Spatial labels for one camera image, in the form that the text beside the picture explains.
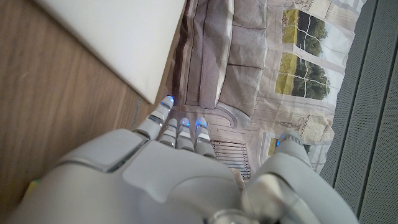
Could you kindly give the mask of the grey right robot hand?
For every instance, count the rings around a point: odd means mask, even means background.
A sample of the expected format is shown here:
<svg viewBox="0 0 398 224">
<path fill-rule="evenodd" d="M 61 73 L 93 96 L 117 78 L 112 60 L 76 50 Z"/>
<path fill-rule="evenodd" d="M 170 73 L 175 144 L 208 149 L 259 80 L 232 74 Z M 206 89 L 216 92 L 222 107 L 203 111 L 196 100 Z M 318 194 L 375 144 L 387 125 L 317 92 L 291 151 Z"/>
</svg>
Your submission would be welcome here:
<svg viewBox="0 0 398 224">
<path fill-rule="evenodd" d="M 133 131 L 117 129 L 63 156 L 8 223 L 356 223 L 343 198 L 311 167 L 299 135 L 244 187 L 216 159 L 203 118 L 168 115 L 166 96 Z"/>
</svg>

